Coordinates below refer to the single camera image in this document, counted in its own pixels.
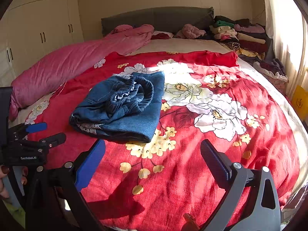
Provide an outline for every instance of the curtain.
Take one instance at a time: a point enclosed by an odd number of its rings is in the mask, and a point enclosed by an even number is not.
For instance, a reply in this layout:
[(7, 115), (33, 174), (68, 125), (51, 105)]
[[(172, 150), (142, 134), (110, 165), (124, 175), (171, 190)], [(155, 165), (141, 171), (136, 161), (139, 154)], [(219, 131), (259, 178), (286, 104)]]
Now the curtain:
[(275, 57), (285, 66), (291, 99), (297, 85), (308, 91), (307, 23), (293, 0), (264, 1), (266, 33), (273, 39)]

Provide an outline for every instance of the cabinet handle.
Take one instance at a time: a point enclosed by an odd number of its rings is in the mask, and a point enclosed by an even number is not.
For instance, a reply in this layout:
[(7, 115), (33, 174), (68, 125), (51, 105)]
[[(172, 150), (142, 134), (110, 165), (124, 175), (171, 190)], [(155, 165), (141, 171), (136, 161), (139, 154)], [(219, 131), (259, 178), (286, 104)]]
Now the cabinet handle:
[(7, 58), (9, 59), (9, 62), (11, 62), (10, 56), (9, 56), (9, 52), (8, 52), (8, 51), (7, 51)]
[(13, 60), (13, 55), (12, 55), (12, 49), (10, 48), (10, 52), (11, 52), (11, 58), (12, 58), (12, 60)]

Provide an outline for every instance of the folded denim garment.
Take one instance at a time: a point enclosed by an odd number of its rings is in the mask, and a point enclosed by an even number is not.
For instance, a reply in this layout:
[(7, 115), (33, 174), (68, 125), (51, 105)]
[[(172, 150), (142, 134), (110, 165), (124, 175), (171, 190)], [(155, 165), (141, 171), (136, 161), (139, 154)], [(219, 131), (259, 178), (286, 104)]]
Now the folded denim garment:
[(164, 80), (162, 72), (113, 75), (91, 89), (70, 124), (97, 138), (149, 143), (160, 116)]

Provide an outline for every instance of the yellow paper bag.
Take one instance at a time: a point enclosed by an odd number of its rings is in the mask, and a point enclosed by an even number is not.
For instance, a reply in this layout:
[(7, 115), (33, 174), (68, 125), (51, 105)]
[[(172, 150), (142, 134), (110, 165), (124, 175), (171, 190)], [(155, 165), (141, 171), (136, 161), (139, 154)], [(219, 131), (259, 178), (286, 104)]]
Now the yellow paper bag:
[(298, 117), (303, 121), (308, 113), (308, 92), (301, 86), (297, 86), (291, 104)]

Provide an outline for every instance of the white wardrobe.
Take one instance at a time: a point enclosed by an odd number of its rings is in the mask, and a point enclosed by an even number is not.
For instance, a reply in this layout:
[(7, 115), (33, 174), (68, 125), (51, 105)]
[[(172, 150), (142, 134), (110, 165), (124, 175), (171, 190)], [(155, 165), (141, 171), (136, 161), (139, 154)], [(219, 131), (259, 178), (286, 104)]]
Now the white wardrobe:
[(13, 0), (0, 21), (0, 34), (4, 86), (53, 50), (84, 41), (78, 0)]

